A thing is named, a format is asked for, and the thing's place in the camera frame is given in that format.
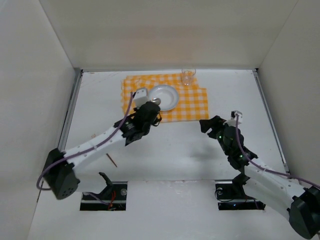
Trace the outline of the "yellow checkered cloth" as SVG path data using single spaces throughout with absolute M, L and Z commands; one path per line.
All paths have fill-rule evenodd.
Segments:
M 140 88 L 149 91 L 157 85 L 169 85 L 179 95 L 177 106 L 161 113 L 162 123 L 198 121 L 209 118 L 207 89 L 198 85 L 197 79 L 191 85 L 184 85 L 180 73 L 128 75 L 121 81 L 122 111 L 127 111 L 130 94 Z

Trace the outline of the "gold handled spoon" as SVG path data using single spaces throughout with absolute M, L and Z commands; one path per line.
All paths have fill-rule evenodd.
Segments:
M 153 98 L 151 100 L 152 103 L 155 103 L 156 105 L 160 105 L 161 104 L 161 99 L 160 98 Z

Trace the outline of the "gold handled fork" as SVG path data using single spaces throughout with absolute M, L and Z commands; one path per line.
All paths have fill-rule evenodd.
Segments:
M 117 164 L 115 163 L 115 161 L 112 159 L 112 157 L 107 153 L 106 156 L 108 157 L 108 159 L 112 162 L 112 164 L 117 168 Z

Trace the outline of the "white plate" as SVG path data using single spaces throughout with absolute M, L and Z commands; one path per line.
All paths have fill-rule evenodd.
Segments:
M 160 84 L 156 85 L 148 91 L 148 97 L 150 100 L 160 99 L 160 110 L 167 112 L 173 110 L 179 103 L 178 91 L 170 85 Z

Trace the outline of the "clear plastic cup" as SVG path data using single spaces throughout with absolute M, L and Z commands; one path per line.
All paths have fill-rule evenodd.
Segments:
M 197 70 L 195 68 L 183 68 L 181 70 L 181 82 L 185 86 L 193 84 Z

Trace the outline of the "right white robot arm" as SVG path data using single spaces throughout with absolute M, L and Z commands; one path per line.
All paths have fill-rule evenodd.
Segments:
M 233 182 L 242 193 L 278 212 L 304 239 L 312 239 L 320 231 L 320 187 L 296 183 L 296 177 L 273 170 L 246 148 L 239 129 L 242 117 L 232 111 L 230 120 L 218 115 L 201 119 L 200 130 L 218 141 L 229 164 L 240 172 Z

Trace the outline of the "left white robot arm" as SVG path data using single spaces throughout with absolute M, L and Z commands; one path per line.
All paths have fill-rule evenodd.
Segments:
M 158 117 L 160 110 L 158 104 L 148 101 L 97 137 L 69 150 L 51 150 L 38 180 L 46 181 L 48 190 L 56 199 L 69 197 L 81 183 L 76 172 L 110 151 L 126 147 L 146 136 L 150 128 L 162 120 Z

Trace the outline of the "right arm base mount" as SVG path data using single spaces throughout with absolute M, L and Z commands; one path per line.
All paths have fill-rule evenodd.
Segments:
M 232 180 L 215 182 L 214 196 L 220 211 L 265 210 L 263 202 L 245 194 L 243 186 L 248 179 L 240 173 Z

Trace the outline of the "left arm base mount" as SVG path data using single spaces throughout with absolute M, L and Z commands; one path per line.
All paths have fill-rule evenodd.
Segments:
M 111 181 L 99 172 L 105 186 L 99 193 L 84 192 L 80 201 L 80 211 L 125 211 L 127 206 L 128 182 Z

